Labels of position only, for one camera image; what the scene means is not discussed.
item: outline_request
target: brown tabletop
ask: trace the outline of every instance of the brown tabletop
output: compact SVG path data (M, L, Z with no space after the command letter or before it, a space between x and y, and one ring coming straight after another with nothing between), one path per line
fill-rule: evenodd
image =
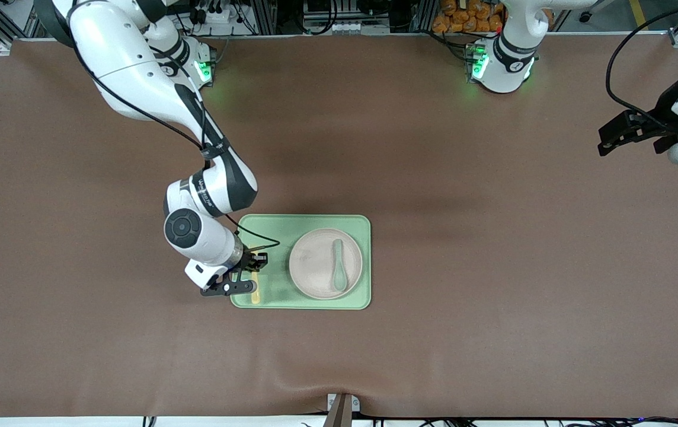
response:
M363 214L363 311L202 298L163 238L201 159L114 113L56 43L0 58L0 416L678 416L678 167L597 156L619 36L551 36L518 92L426 37L232 41L204 90L260 182L244 213ZM666 36L615 69L650 108Z

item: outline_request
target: yellow floor line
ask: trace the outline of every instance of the yellow floor line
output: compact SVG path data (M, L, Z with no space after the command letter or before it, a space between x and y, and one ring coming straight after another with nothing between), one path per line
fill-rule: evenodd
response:
M631 12L634 14L634 19L637 21L637 27L645 24L645 12L642 11L642 5L640 5L639 0L629 0L629 5L631 6Z

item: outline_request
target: green tray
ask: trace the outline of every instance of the green tray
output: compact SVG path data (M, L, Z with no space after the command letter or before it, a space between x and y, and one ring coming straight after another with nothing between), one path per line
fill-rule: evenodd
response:
M363 215L271 215L250 214L239 221L243 227L258 234L279 240L281 244L266 249L268 265L260 273L242 274L255 279L257 288L252 294L231 295L231 302L239 308L303 308L318 310L362 310L371 303L371 222ZM289 276L289 254L296 241L315 229L342 230L357 241L363 254L363 272L355 287L346 295L334 299L314 299L302 294ZM239 233L249 246L268 244L245 231Z

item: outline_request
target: round plate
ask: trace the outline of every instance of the round plate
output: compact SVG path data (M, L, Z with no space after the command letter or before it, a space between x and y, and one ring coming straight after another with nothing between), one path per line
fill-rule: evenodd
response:
M334 288L334 240L342 240L347 289ZM296 241L289 255L289 274L296 287L315 299L333 299L350 292L363 272L363 253L357 242L337 229L317 229Z

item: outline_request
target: white plate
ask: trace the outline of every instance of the white plate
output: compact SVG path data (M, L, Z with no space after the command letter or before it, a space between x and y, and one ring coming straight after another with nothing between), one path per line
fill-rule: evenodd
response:
M334 288L334 240L342 240L347 289ZM363 253L357 242L337 229L317 229L296 241L289 255L289 274L296 287L315 299L333 299L350 292L363 272Z

